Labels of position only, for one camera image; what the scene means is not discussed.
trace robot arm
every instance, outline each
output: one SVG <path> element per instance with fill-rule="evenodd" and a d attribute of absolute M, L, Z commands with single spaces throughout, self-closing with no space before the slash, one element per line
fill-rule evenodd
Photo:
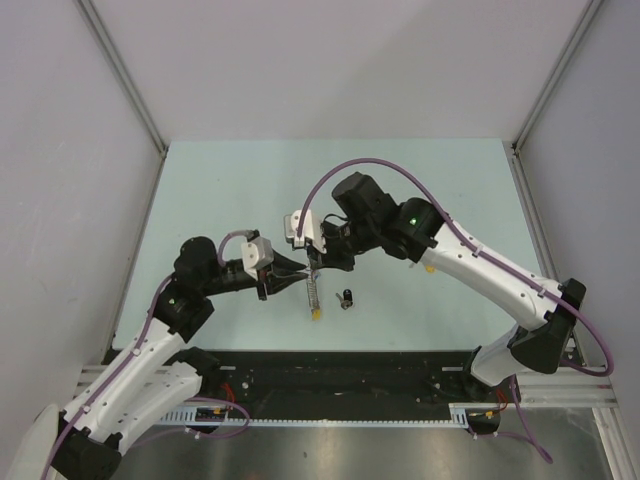
<path fill-rule="evenodd" d="M 155 298 L 148 321 L 133 341 L 60 414 L 60 446 L 52 466 L 69 480 L 108 479 L 133 443 L 167 412 L 199 393 L 218 390 L 218 361 L 198 349 L 184 350 L 214 311 L 209 296 L 256 288 L 266 300 L 303 280 L 303 264 L 273 251 L 253 232 L 243 258 L 218 264 L 211 240 L 196 237 L 180 249 L 174 273 Z M 153 373 L 173 358 L 163 378 Z"/>
<path fill-rule="evenodd" d="M 356 255 L 381 247 L 395 258 L 448 273 L 515 319 L 517 325 L 512 330 L 472 353 L 465 367 L 465 389 L 470 395 L 482 400 L 491 387 L 526 368 L 541 373 L 557 370 L 575 317 L 480 252 L 490 253 L 575 308 L 580 307 L 585 294 L 581 283 L 571 279 L 562 285 L 528 272 L 455 224 L 475 247 L 470 250 L 427 200 L 411 198 L 398 205 L 368 175 L 350 175 L 334 188 L 332 197 L 346 214 L 342 225 L 308 214 L 299 237 L 300 211 L 285 218 L 288 241 L 294 248 L 307 249 L 311 268 L 351 271 Z"/>

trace gray wall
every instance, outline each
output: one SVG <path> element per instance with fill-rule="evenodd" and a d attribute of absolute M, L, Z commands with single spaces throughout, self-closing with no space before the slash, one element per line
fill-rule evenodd
<path fill-rule="evenodd" d="M 72 1 L 2 2 L 0 64 L 4 478 L 106 344 L 160 159 Z"/>
<path fill-rule="evenodd" d="M 640 2 L 606 2 L 522 157 L 562 277 L 608 340 L 640 445 Z"/>

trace small black object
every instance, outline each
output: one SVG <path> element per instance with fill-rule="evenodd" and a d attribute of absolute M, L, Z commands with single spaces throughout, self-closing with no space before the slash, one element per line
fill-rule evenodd
<path fill-rule="evenodd" d="M 353 294 L 348 288 L 342 292 L 342 295 L 336 293 L 336 297 L 340 300 L 340 307 L 342 307 L 343 310 L 353 307 Z"/>
<path fill-rule="evenodd" d="M 478 435 L 491 435 L 500 427 L 500 412 L 467 410 L 467 422 L 471 431 Z"/>

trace purple cable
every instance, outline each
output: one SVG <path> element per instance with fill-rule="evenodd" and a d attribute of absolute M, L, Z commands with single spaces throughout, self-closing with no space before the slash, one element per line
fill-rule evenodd
<path fill-rule="evenodd" d="M 518 395 L 516 392 L 516 376 L 515 375 L 511 375 L 511 378 L 509 379 L 509 390 L 511 390 L 511 398 L 513 398 L 513 404 L 516 406 L 516 411 L 518 412 L 518 417 L 520 417 L 520 422 L 522 423 L 522 427 L 524 428 L 524 431 L 527 432 L 527 436 L 529 437 L 529 440 L 531 440 L 530 443 L 538 451 L 538 453 L 544 459 L 545 462 L 549 464 L 553 463 L 553 457 L 549 454 L 549 452 L 547 452 L 544 448 L 540 446 L 540 444 L 538 443 L 538 439 L 533 434 L 533 430 L 531 430 L 531 427 L 529 426 L 529 421 L 527 420 L 527 417 L 525 417 L 524 412 L 522 411 L 522 407 L 520 406 L 520 402 L 518 401 Z M 520 435 L 520 434 L 512 433 L 508 436 L 512 438 L 518 438 L 516 437 L 516 435 Z"/>
<path fill-rule="evenodd" d="M 531 430 L 531 427 L 529 426 L 527 417 L 525 417 L 524 412 L 522 411 L 522 407 L 520 406 L 520 402 L 518 401 L 518 396 L 516 392 L 515 379 L 516 379 L 515 375 L 512 375 L 511 378 L 509 379 L 509 389 L 511 390 L 511 397 L 513 398 L 513 404 L 516 406 L 518 417 L 520 418 L 520 422 L 522 423 L 522 426 L 524 427 L 524 430 L 527 433 L 527 435 L 525 436 L 515 432 L 496 432 L 496 433 L 487 433 L 487 434 L 478 435 L 476 432 L 473 431 L 473 428 L 471 428 L 471 426 L 469 426 L 468 432 L 471 433 L 474 436 L 474 438 L 505 437 L 505 438 L 513 438 L 515 440 L 522 440 L 524 442 L 527 442 L 529 445 L 533 446 L 533 448 L 535 448 L 536 451 L 540 454 L 542 459 L 551 465 L 553 463 L 553 457 L 547 450 L 544 449 L 544 447 L 542 447 L 538 443 L 538 439 L 533 434 L 533 430 Z"/>
<path fill-rule="evenodd" d="M 151 306 L 149 307 L 149 311 L 147 312 L 147 318 L 146 318 L 146 320 L 144 322 L 144 325 L 142 327 L 142 331 L 140 332 L 140 336 L 138 337 L 138 340 L 136 341 L 136 343 L 133 346 L 133 349 L 140 348 L 140 346 L 144 342 L 144 339 L 147 336 L 147 333 L 149 332 L 149 327 L 151 326 L 151 320 L 153 320 L 153 311 L 156 309 L 156 304 L 158 303 L 158 298 L 160 297 L 160 294 L 164 290 L 164 287 L 166 287 L 167 284 L 170 281 L 171 281 L 171 275 L 166 277 L 160 283 L 158 288 L 156 289 L 156 293 L 153 295 L 153 300 L 151 300 Z M 133 355 L 133 353 L 129 352 L 127 354 L 127 356 L 124 358 L 124 360 L 120 363 L 120 365 L 118 365 L 113 370 L 113 372 L 111 372 L 111 375 L 109 375 L 105 379 L 105 381 L 102 382 L 98 386 L 98 388 L 95 389 L 93 394 L 91 394 L 89 396 L 89 398 L 87 399 L 87 401 L 85 402 L 83 407 L 84 406 L 90 407 L 91 405 L 93 405 L 93 403 L 96 401 L 96 399 L 100 395 L 102 395 L 102 393 L 107 389 L 107 387 L 109 385 L 111 385 L 111 383 L 113 383 L 113 381 L 118 377 L 118 375 L 120 375 L 120 373 L 126 368 L 126 366 L 129 364 L 129 362 L 131 362 L 131 360 L 134 357 L 135 357 L 135 355 Z M 42 475 L 40 476 L 40 480 L 46 480 L 47 473 L 49 472 L 49 467 L 51 466 L 51 462 L 53 462 L 53 459 L 55 458 L 56 453 L 58 453 L 58 450 L 60 449 L 60 446 L 62 445 L 62 442 L 67 437 L 67 435 L 69 434 L 71 429 L 75 426 L 75 424 L 78 423 L 78 420 L 80 420 L 80 417 L 82 417 L 83 414 L 84 414 L 84 410 L 81 407 L 81 408 L 78 409 L 76 414 L 71 418 L 71 420 L 69 421 L 67 426 L 62 430 L 62 432 L 60 432 L 60 435 L 56 439 L 56 442 L 53 444 L 53 448 L 51 449 L 51 452 L 49 453 L 49 457 L 47 458 L 47 464 L 44 467 L 44 471 L 42 472 Z"/>
<path fill-rule="evenodd" d="M 227 264 L 227 262 L 225 262 L 224 259 L 222 258 L 222 254 L 224 252 L 224 247 L 227 246 L 227 243 L 229 243 L 229 240 L 231 240 L 234 237 L 249 237 L 252 233 L 253 232 L 251 230 L 235 230 L 233 232 L 227 233 L 222 239 L 222 241 L 220 242 L 220 246 L 218 247 L 218 265 L 220 265 L 221 267 L 224 267 Z"/>
<path fill-rule="evenodd" d="M 363 164 L 363 163 L 375 164 L 375 165 L 383 165 L 385 167 L 391 168 L 392 170 L 395 170 L 396 172 L 401 173 L 406 178 L 408 178 L 409 181 L 411 181 L 411 183 L 413 183 L 416 187 L 418 187 L 418 190 L 420 190 L 422 192 L 422 194 L 425 197 L 427 197 L 429 202 L 431 202 L 431 204 L 435 207 L 435 209 L 438 211 L 440 216 L 444 219 L 445 223 L 451 229 L 451 231 L 454 233 L 454 235 L 458 238 L 458 240 L 460 240 L 460 242 L 462 244 L 464 244 L 469 250 L 472 250 L 473 252 L 476 251 L 475 245 L 473 245 L 473 243 L 471 243 L 471 241 L 465 235 L 463 235 L 463 233 L 458 229 L 456 224 L 453 222 L 453 219 L 444 210 L 444 208 L 442 208 L 442 205 L 440 205 L 440 203 L 431 194 L 431 192 L 429 190 L 427 190 L 427 188 L 416 177 L 414 177 L 411 173 L 409 173 L 407 170 L 405 170 L 401 166 L 396 165 L 395 163 L 389 162 L 388 160 L 382 160 L 382 159 L 379 159 L 379 158 L 356 158 L 356 159 L 353 159 L 353 160 L 348 160 L 348 161 L 346 161 L 344 163 L 341 163 L 337 167 L 332 168 L 329 172 L 327 172 L 320 179 L 320 181 L 318 183 L 316 183 L 316 185 L 311 189 L 311 192 L 309 192 L 309 195 L 307 196 L 307 199 L 304 201 L 304 204 L 302 206 L 302 211 L 300 212 L 300 223 L 298 223 L 298 229 L 297 229 L 297 232 L 296 232 L 296 235 L 298 237 L 302 236 L 302 229 L 304 227 L 304 219 L 305 219 L 305 217 L 307 215 L 307 210 L 309 210 L 309 206 L 311 205 L 311 201 L 313 200 L 313 197 L 315 197 L 316 193 L 318 193 L 318 190 L 320 190 L 322 185 L 324 185 L 327 182 L 327 180 L 329 180 L 332 176 L 334 176 L 340 170 L 343 170 L 343 169 L 345 169 L 347 167 L 351 167 L 353 165 L 360 165 L 360 164 Z M 582 324 L 585 326 L 585 328 L 589 331 L 589 333 L 596 340 L 596 342 L 598 343 L 600 348 L 602 349 L 602 352 L 604 353 L 604 356 L 605 356 L 605 359 L 606 359 L 606 363 L 607 363 L 607 367 L 602 372 L 590 370 L 588 368 L 582 367 L 580 365 L 576 365 L 575 363 L 571 363 L 571 362 L 566 361 L 566 360 L 562 360 L 562 364 L 563 365 L 566 365 L 568 367 L 573 368 L 574 370 L 577 370 L 577 371 L 582 372 L 582 373 L 586 373 L 587 375 L 591 375 L 591 376 L 594 376 L 594 377 L 607 377 L 607 376 L 611 375 L 611 373 L 613 373 L 614 362 L 613 362 L 613 355 L 611 354 L 611 350 L 609 350 L 609 347 L 608 347 L 607 343 L 605 342 L 604 338 L 602 337 L 602 335 L 600 335 L 600 332 L 598 332 L 596 327 L 591 323 L 591 321 L 589 321 L 589 319 L 587 319 L 581 312 L 576 310 L 573 306 L 569 305 L 567 302 L 562 300 L 560 297 L 558 297 L 558 296 L 554 295 L 553 293 L 547 291 L 544 287 L 542 287 L 542 285 L 538 285 L 536 282 L 534 282 L 533 280 L 531 280 L 527 276 L 521 274 L 520 272 L 515 270 L 513 267 L 505 264 L 504 262 L 498 260 L 497 258 L 491 256 L 490 254 L 488 254 L 488 253 L 486 253 L 484 251 L 480 251 L 480 252 L 478 252 L 478 254 L 479 254 L 479 256 L 481 256 L 482 258 L 487 260 L 489 263 L 492 263 L 496 267 L 504 270 L 505 272 L 507 272 L 510 275 L 514 276 L 515 278 L 517 278 L 518 280 L 520 280 L 524 284 L 526 284 L 529 287 L 533 288 L 536 292 L 542 293 L 545 297 L 549 298 L 553 302 L 555 302 L 558 305 L 560 305 L 561 307 L 565 308 L 572 315 L 574 315 L 578 320 L 580 320 L 582 322 Z"/>
<path fill-rule="evenodd" d="M 251 417 L 249 416 L 249 412 L 247 412 L 247 410 L 245 410 L 242 406 L 238 405 L 237 403 L 229 402 L 227 400 L 220 400 L 218 398 L 206 398 L 206 397 L 193 397 L 189 401 L 198 401 L 198 402 L 214 401 L 216 403 L 222 403 L 223 405 L 226 405 L 227 407 L 235 408 L 240 413 L 242 413 L 242 415 L 244 415 L 244 418 L 245 418 L 245 422 L 237 430 L 234 430 L 233 432 L 216 435 L 216 434 L 213 434 L 213 433 L 203 433 L 203 432 L 197 432 L 196 431 L 195 432 L 196 434 L 199 434 L 199 435 L 201 435 L 203 437 L 214 438 L 214 439 L 215 438 L 218 438 L 218 439 L 232 438 L 232 437 L 235 437 L 237 435 L 240 435 L 247 428 L 249 428 L 249 422 L 251 421 Z M 168 429 L 168 430 L 163 430 L 162 432 L 158 432 L 158 433 L 156 433 L 154 435 L 151 435 L 148 438 L 145 438 L 144 440 L 140 440 L 140 441 L 134 443 L 133 445 L 131 445 L 131 448 L 143 447 L 143 446 L 145 446 L 145 445 L 157 440 L 158 438 L 166 437 L 167 435 L 173 435 L 173 434 L 176 434 L 176 433 L 184 433 L 184 432 L 185 432 L 184 428 L 171 428 L 171 429 Z"/>

